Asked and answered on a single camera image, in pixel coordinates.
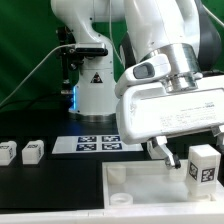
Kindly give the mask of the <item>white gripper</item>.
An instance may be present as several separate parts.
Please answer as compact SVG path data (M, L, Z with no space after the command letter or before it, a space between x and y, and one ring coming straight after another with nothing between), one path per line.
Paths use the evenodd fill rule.
M174 94L159 82L128 88L116 108L121 140L138 144L153 138L152 150L168 169L179 169L181 162L167 147L166 137L212 128L217 146L224 150L224 77L202 78L197 85L194 91Z

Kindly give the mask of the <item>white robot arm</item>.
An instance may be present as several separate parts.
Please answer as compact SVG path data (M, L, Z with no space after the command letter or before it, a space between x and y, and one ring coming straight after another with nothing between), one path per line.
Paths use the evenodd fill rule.
M151 141L180 165L168 137L224 126L224 76L204 76L220 53L201 0L51 0L74 37L79 72L72 112L117 121L126 144Z

